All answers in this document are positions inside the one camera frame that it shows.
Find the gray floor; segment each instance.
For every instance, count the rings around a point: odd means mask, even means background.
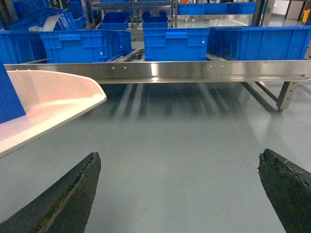
[[[270,148],[311,171],[308,93],[298,88],[281,114],[240,83],[102,87],[106,103],[0,160],[0,222],[97,151],[86,233],[284,232],[259,154]]]

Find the blue plastic crate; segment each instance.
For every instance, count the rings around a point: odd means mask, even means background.
[[[0,31],[0,59],[4,64],[20,64],[45,58],[38,32]]]
[[[69,0],[66,4],[70,12],[83,12],[81,0]]]
[[[55,30],[59,31],[78,30],[71,13],[67,12],[66,10],[55,10],[55,9],[44,9],[41,11],[37,11],[31,17],[21,18],[15,22],[10,23],[8,27],[10,30],[23,30],[23,31],[29,31],[29,29],[34,26],[42,28],[48,17],[58,14],[61,14],[62,16],[58,20],[55,26]]]
[[[236,26],[223,26],[223,27],[210,27],[209,33],[208,33],[208,42],[207,42],[207,52],[211,54],[215,54],[216,51],[219,51],[219,38],[218,34],[216,34],[216,31],[219,31],[221,29],[231,29],[236,28]]]
[[[144,29],[146,61],[205,61],[209,28]]]
[[[196,3],[196,4],[179,4],[178,5],[178,14],[179,15],[204,15],[205,14],[205,4]]]
[[[75,22],[79,30],[82,30],[86,27],[86,20],[84,19],[83,14],[80,14],[78,17],[73,18],[73,21]]]
[[[36,11],[51,7],[49,0],[17,0],[13,5],[20,17],[32,16]]]
[[[40,32],[48,63],[107,62],[119,56],[117,32],[79,30]]]
[[[125,55],[132,51],[131,33],[126,31],[117,31],[119,38],[120,55]]]
[[[232,27],[216,30],[216,37],[216,54],[229,60],[300,60],[311,26]]]
[[[128,28],[128,12],[109,12],[101,21],[101,29],[105,30],[126,30]]]
[[[255,11],[255,2],[230,3],[228,13],[232,15],[252,15]]]
[[[0,124],[26,115],[14,86],[0,61]]]
[[[169,0],[139,0],[139,1],[169,1]]]
[[[226,15],[230,3],[205,3],[205,15]]]
[[[165,17],[145,17],[142,21],[142,28],[168,28],[169,18]]]
[[[129,0],[99,0],[99,2],[122,2],[122,1],[129,1]]]
[[[146,11],[144,13],[142,13],[142,19],[147,18],[147,17],[165,17],[166,16],[166,12],[165,11],[156,11],[156,12],[152,12],[153,14],[151,15],[150,11]]]

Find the metal leg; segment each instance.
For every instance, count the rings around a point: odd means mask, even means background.
[[[298,85],[298,82],[284,82],[279,96],[273,93],[264,82],[255,82],[273,101],[276,102],[278,107],[278,112],[282,112],[284,109],[287,109],[290,105],[290,102],[293,98],[294,92]],[[251,88],[254,90],[249,83],[242,83],[246,89]]]
[[[0,1],[0,18],[5,25],[8,25],[13,21],[18,20],[12,1]]]
[[[84,19],[86,20],[86,28],[87,29],[95,28],[95,20],[94,20],[93,10],[91,7],[91,1],[81,0],[81,5],[83,9]]]
[[[268,0],[266,3],[267,4],[266,11],[262,16],[262,21],[261,21],[261,25],[263,27],[269,26],[270,18],[271,18],[273,7],[274,7],[274,3],[275,3],[275,0]]]
[[[173,0],[172,16],[174,14],[174,28],[177,28],[178,1]]]
[[[256,7],[252,18],[251,26],[259,26],[264,7],[264,0],[256,0]]]
[[[311,58],[311,41],[309,43],[305,58]]]
[[[297,82],[284,82],[281,92],[276,101],[279,112],[282,112],[284,109],[288,108],[293,98],[296,87]]]
[[[307,92],[309,95],[311,95],[311,88],[305,86],[304,84],[300,84],[298,87],[300,87],[302,90]]]
[[[134,28],[134,17],[131,17],[131,28]]]

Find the conveyor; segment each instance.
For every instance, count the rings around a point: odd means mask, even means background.
[[[266,14],[262,16],[264,0],[257,0],[255,13],[251,25],[267,25],[272,13],[274,0],[267,2]],[[91,2],[82,0],[87,11],[115,9],[115,10],[150,10],[152,8],[170,10],[171,27],[177,27],[178,18],[250,18],[250,15],[209,15],[209,16],[177,16],[177,2]],[[134,50],[125,57],[109,63],[85,64],[19,64],[6,65],[7,70],[50,70],[75,75],[87,76],[98,83],[178,83],[178,82],[256,82],[256,84],[270,96],[279,111],[288,108],[298,82],[310,81],[311,60],[294,61],[203,61],[203,62],[144,62],[139,60],[143,50]],[[279,95],[275,95],[263,83],[267,81],[283,82]]]

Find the stainless steel rail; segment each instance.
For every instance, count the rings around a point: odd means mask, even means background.
[[[177,16],[177,19],[251,19],[253,15],[192,15],[192,16]]]
[[[303,81],[303,75],[311,74],[311,60],[19,64],[5,68],[59,71],[98,83]]]

